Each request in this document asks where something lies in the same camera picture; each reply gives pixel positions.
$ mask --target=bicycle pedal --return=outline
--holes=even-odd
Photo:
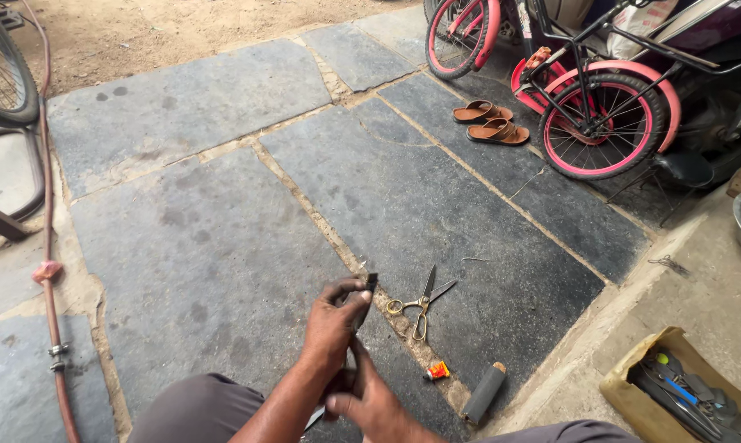
[[[12,31],[13,29],[18,29],[19,27],[23,27],[25,25],[21,14],[18,11],[14,11],[9,8],[0,9],[0,22],[1,25],[4,26],[4,29],[7,30],[7,32]]]

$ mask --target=pair of sandals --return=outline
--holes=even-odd
[[[457,123],[479,123],[466,128],[466,138],[471,141],[503,146],[518,146],[529,140],[529,130],[519,128],[510,121],[513,111],[495,106],[488,100],[474,100],[466,107],[452,110]]]

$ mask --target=cardboard box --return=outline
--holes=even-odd
[[[684,338],[684,330],[667,327],[643,339],[611,369],[600,383],[602,396],[621,413],[641,438],[650,443],[700,442],[679,421],[637,386],[627,382],[628,370],[655,346],[667,347],[687,374],[698,374],[711,387],[722,388],[741,412],[741,391],[723,378]]]

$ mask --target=plastic bag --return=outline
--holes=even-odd
[[[642,8],[628,6],[613,18],[613,24],[635,35],[649,35],[671,14],[678,0],[652,2]],[[608,54],[613,58],[629,60],[641,52],[641,45],[612,32],[608,36]]]

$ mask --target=dirt ground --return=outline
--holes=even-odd
[[[419,0],[29,0],[50,39],[48,96],[177,65],[321,24],[421,4]],[[25,12],[21,2],[11,8]],[[40,37],[11,32],[39,82]]]

